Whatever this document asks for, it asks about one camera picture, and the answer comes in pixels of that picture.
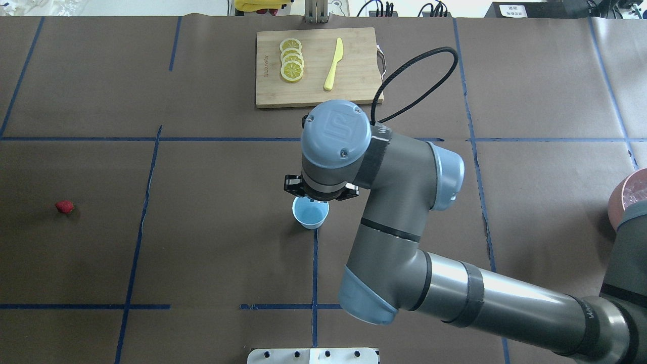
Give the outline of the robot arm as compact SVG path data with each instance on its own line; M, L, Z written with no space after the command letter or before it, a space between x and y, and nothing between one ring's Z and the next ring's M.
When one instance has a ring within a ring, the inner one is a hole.
M388 325L406 309L577 362L645 363L645 200L624 210L599 295L580 299L419 248L429 212L462 187L460 155L372 123L350 101L319 104L302 127L305 196L370 191L338 293L349 315Z

